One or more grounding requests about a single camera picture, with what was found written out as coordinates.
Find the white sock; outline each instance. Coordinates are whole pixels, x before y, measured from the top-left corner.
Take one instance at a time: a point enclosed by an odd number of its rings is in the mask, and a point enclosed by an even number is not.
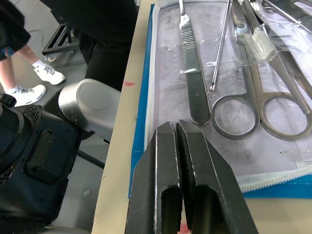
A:
[[[33,64],[33,67],[35,67],[35,68],[44,68],[45,67],[45,63],[42,62],[41,60],[38,60],[37,62],[35,62]]]
[[[13,94],[13,93],[17,92],[18,90],[19,90],[19,88],[16,86],[13,89],[6,89],[5,93],[6,94]]]

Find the red stain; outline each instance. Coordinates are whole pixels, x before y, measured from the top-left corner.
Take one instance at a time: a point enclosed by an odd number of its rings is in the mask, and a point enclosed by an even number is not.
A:
[[[123,84],[127,85],[127,86],[134,86],[135,85],[135,83],[127,82],[127,81],[124,81]]]
[[[187,233],[191,233],[191,231],[187,228],[187,224],[183,223],[183,224],[181,224],[180,231],[178,233],[187,234]]]

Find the gray floor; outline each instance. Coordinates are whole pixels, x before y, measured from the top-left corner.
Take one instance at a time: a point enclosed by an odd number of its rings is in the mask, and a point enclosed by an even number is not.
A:
[[[41,59],[44,59],[41,54],[42,45],[45,45],[51,38],[58,27],[58,23],[50,13],[49,8],[39,0],[11,0],[11,2],[17,3],[16,7],[25,15],[25,28],[32,36],[29,46]],[[65,85],[82,80],[87,68],[80,51],[75,51],[73,54],[57,54],[57,60],[51,65],[65,75],[66,82],[53,86],[41,81],[33,71],[33,67],[17,55],[13,56],[13,63],[18,85],[34,87],[43,84],[46,86],[47,93],[36,103],[39,105],[43,105],[57,90]],[[83,141],[80,149],[105,162],[108,144],[99,137],[93,136]],[[77,158],[69,176],[69,184],[60,214],[53,225],[91,231],[102,172],[101,168]]]

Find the table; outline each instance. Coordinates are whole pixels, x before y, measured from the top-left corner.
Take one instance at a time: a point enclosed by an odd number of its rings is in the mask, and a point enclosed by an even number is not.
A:
[[[121,92],[114,132],[98,194],[92,234],[123,234],[128,210],[131,149],[142,80],[150,5],[142,0]],[[312,201],[247,199],[260,234],[309,234]]]

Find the black metal jaw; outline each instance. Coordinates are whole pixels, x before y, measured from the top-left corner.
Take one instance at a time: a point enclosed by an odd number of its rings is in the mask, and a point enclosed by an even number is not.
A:
[[[182,194],[193,234],[257,234],[231,167],[201,130],[179,120],[155,130],[136,166],[126,234],[176,234]]]

